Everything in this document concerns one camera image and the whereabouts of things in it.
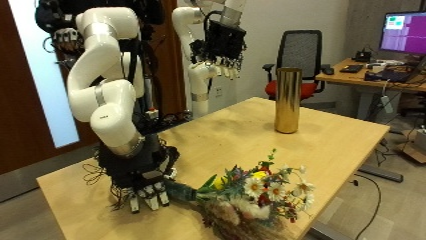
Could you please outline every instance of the keyboard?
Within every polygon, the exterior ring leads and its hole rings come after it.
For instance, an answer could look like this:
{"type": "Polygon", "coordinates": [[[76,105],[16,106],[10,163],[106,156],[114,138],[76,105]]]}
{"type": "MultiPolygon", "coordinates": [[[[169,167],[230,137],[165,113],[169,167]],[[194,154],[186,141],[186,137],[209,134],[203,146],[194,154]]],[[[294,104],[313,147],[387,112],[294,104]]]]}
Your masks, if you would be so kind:
{"type": "Polygon", "coordinates": [[[341,72],[346,72],[346,73],[357,73],[361,71],[361,69],[363,68],[363,65],[357,64],[357,65],[347,65],[346,67],[343,67],[341,69],[341,72]]]}

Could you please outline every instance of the red chair seat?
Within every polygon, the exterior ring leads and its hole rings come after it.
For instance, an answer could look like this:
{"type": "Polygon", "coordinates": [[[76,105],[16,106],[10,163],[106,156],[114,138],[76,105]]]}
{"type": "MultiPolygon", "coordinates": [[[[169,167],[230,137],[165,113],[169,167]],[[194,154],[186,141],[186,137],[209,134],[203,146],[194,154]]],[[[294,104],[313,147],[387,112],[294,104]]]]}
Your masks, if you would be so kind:
{"type": "MultiPolygon", "coordinates": [[[[301,100],[310,98],[314,95],[315,90],[317,90],[315,83],[302,83],[301,100]]],[[[275,98],[275,91],[277,91],[277,80],[271,80],[265,87],[265,92],[269,95],[269,97],[275,98]]]]}

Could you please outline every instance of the chair backrest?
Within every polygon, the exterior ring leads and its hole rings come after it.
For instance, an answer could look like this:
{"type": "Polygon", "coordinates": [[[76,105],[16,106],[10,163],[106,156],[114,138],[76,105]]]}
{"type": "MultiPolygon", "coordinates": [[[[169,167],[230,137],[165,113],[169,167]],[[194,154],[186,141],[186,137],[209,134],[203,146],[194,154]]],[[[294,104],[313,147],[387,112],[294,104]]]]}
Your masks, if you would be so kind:
{"type": "Polygon", "coordinates": [[[277,68],[302,69],[302,79],[314,80],[321,71],[322,33],[319,30],[285,31],[281,38],[277,68]]]}

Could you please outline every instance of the yellow flower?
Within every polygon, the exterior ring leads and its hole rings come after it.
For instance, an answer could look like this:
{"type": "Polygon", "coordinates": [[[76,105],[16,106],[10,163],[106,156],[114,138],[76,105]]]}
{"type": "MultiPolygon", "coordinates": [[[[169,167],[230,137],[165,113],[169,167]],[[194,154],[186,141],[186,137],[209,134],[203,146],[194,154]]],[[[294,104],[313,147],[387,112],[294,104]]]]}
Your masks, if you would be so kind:
{"type": "Polygon", "coordinates": [[[253,173],[253,177],[257,179],[262,179],[263,177],[266,177],[266,172],[258,171],[258,172],[253,173]]]}
{"type": "Polygon", "coordinates": [[[225,177],[215,177],[214,181],[213,181],[213,186],[217,190],[222,190],[223,189],[223,183],[227,183],[227,179],[225,177]]]}

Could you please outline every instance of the desk clutter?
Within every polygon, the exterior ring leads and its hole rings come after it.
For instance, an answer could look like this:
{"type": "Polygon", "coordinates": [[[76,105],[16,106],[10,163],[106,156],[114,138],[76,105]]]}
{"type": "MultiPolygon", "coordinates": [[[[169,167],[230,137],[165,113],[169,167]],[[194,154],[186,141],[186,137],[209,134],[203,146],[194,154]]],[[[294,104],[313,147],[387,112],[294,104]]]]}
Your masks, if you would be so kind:
{"type": "Polygon", "coordinates": [[[349,64],[345,65],[341,73],[358,73],[361,70],[367,69],[363,72],[365,81],[388,81],[404,83],[414,79],[418,75],[423,75],[426,72],[426,57],[418,60],[415,63],[403,63],[396,60],[373,60],[365,64],[349,64]]]}

